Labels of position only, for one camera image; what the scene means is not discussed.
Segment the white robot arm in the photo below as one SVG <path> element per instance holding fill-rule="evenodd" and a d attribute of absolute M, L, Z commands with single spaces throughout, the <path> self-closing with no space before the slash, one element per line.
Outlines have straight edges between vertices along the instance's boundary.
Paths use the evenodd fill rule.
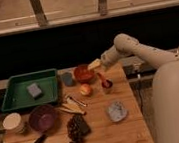
<path fill-rule="evenodd" d="M 156 143 L 179 143 L 179 52 L 144 45 L 132 36 L 117 34 L 113 46 L 92 61 L 88 69 L 101 66 L 106 71 L 132 54 L 157 70 L 152 81 Z"/>

